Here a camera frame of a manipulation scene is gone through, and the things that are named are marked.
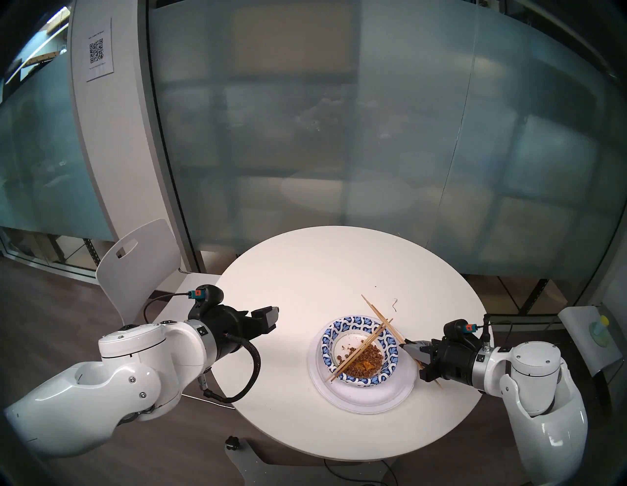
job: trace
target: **wooden chopstick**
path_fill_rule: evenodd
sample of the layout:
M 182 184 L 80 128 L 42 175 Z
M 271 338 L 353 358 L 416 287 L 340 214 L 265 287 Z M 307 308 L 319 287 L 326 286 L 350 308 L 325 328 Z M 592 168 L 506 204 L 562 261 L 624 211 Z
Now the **wooden chopstick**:
M 372 344 L 375 339 L 377 339 L 379 334 L 383 332 L 386 327 L 387 322 L 382 322 L 376 330 L 372 331 L 372 335 L 363 343 L 361 343 L 361 346 L 359 346 L 359 348 L 353 354 L 351 354 L 346 361 L 338 366 L 338 368 L 335 370 L 335 373 L 332 373 L 325 381 L 328 381 L 329 379 L 333 381 L 335 378 L 341 375 L 344 370 L 348 368 L 353 363 L 353 361 L 355 361 L 359 357 L 359 355 L 362 354 L 366 350 L 366 348 L 368 348 Z
M 418 363 L 418 367 L 419 367 L 420 369 L 424 369 L 424 364 L 422 364 L 422 363 L 421 363 L 420 361 L 418 361 L 417 359 L 415 359 L 414 361 L 416 361 L 416 362 Z M 436 385 L 438 385 L 438 386 L 440 387 L 440 389 L 441 389 L 441 390 L 444 390 L 444 388 L 442 387 L 442 385 L 440 384 L 440 382 L 439 382 L 438 380 L 436 380 L 436 379 L 435 379 L 435 380 L 433 380 L 433 381 L 436 383 Z
M 398 332 L 396 330 L 395 327 L 393 327 L 392 325 L 390 325 L 390 322 L 392 322 L 392 319 L 387 320 L 385 317 L 383 317 L 383 314 L 381 314 L 379 312 L 379 309 L 377 309 L 375 306 L 373 306 L 370 302 L 368 302 L 368 299 L 364 297 L 364 294 L 361 294 L 361 297 L 366 301 L 366 304 L 368 304 L 370 306 L 370 308 L 372 309 L 372 311 L 377 315 L 377 317 L 379 319 L 381 319 L 381 322 L 385 322 L 387 323 L 387 330 L 389 332 L 392 333 L 392 335 L 394 336 L 394 338 L 398 341 L 398 345 L 400 346 L 401 344 L 405 343 L 405 338 L 403 337 L 403 335 Z
M 377 315 L 377 317 L 378 317 L 379 319 L 381 319 L 381 321 L 382 321 L 382 322 L 386 322 L 386 323 L 387 323 L 387 330 L 388 330 L 389 332 L 391 332 L 391 333 L 392 333 L 392 335 L 396 338 L 396 340 L 397 340 L 397 341 L 399 341 L 399 345 L 400 345 L 400 344 L 404 344 L 404 343 L 405 343 L 405 338 L 403 337 L 403 335 L 402 335 L 400 332 L 398 332 L 398 331 L 396 330 L 396 328 L 395 328 L 393 325 L 391 325 L 391 324 L 390 324 L 390 321 L 392 321 L 392 319 L 387 320 L 387 319 L 386 319 L 385 317 L 383 317 L 383 315 L 379 312 L 379 309 L 377 309 L 377 308 L 376 308 L 375 306 L 373 306 L 370 302 L 368 302 L 368 299 L 366 299 L 366 298 L 364 297 L 364 294 L 362 294 L 361 296 L 362 296 L 362 297 L 363 297 L 363 299 L 366 301 L 366 304 L 368 304 L 368 305 L 370 306 L 370 308 L 372 309 L 372 311 L 373 311 L 373 312 Z M 422 364 L 420 361 L 418 361 L 418 360 L 415 360 L 415 361 L 418 363 L 418 367 L 419 367 L 420 369 L 423 369 L 423 368 L 424 368 L 423 364 Z M 439 382 L 438 380 L 434 380 L 434 381 L 435 381 L 435 383 L 436 383 L 436 384 L 440 387 L 440 389 L 444 390 L 444 388 L 442 388 L 442 385 L 440 384 L 440 382 Z

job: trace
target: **chair backrest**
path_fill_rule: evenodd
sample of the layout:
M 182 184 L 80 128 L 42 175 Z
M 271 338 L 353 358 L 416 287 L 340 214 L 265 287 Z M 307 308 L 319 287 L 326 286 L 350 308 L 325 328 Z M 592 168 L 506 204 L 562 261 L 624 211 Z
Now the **chair backrest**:
M 174 235 L 164 219 L 155 219 L 111 247 L 96 269 L 96 280 L 127 325 L 180 264 L 181 252 Z
M 594 376 L 623 357 L 607 329 L 598 335 L 591 329 L 595 322 L 601 320 L 599 310 L 595 306 L 566 307 L 558 316 L 586 362 L 590 375 Z

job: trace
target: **blue and white bowl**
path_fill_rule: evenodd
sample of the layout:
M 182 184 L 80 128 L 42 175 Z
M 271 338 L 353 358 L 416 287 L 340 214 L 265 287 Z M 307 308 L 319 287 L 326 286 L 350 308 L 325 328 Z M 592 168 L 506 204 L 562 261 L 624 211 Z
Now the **blue and white bowl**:
M 334 373 L 339 365 L 337 356 L 349 354 L 350 346 L 358 347 L 362 339 L 367 339 L 381 322 L 365 315 L 347 315 L 331 322 L 325 329 L 320 341 L 322 359 L 329 371 Z M 372 386 L 383 383 L 394 372 L 398 363 L 398 345 L 392 333 L 383 331 L 373 344 L 383 355 L 383 364 L 379 374 L 371 378 L 355 378 L 341 373 L 338 378 L 355 386 Z

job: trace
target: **ground meat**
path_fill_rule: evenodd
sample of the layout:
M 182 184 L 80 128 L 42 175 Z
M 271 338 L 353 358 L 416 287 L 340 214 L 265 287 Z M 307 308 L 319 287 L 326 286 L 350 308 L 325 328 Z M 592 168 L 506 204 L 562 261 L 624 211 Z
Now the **ground meat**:
M 351 347 L 349 351 L 352 354 L 355 352 L 355 348 Z M 340 356 L 338 356 L 338 361 L 339 364 L 342 364 L 343 360 Z M 371 378 L 381 370 L 382 364 L 383 356 L 381 351 L 374 344 L 371 344 L 344 372 L 355 378 Z

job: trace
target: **gray floor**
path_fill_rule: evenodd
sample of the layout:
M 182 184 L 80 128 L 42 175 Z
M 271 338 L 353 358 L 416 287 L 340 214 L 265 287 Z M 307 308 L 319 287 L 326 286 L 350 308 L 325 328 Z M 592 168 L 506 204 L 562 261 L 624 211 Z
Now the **gray floor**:
M 160 309 L 155 305 L 149 317 Z M 76 362 L 98 360 L 98 339 L 119 325 L 115 309 L 99 287 L 0 257 L 0 406 L 16 401 Z M 563 333 L 555 331 L 558 341 L 564 339 Z M 526 333 L 515 332 L 508 343 L 526 339 Z M 594 427 L 601 423 L 597 419 L 601 413 L 589 375 L 577 362 L 576 350 L 566 341 L 563 344 Z M 186 393 L 200 396 L 195 384 Z M 322 464 L 319 458 L 265 436 L 234 410 L 183 397 L 167 415 L 122 425 L 100 448 L 48 465 L 61 484 L 69 485 L 243 485 L 224 454 L 224 440 L 230 435 L 246 438 L 268 463 Z M 490 396 L 482 397 L 449 434 L 398 458 L 394 471 L 401 485 L 520 486 L 528 481 L 505 408 L 500 399 Z M 384 480 L 389 486 L 394 484 L 389 474 Z

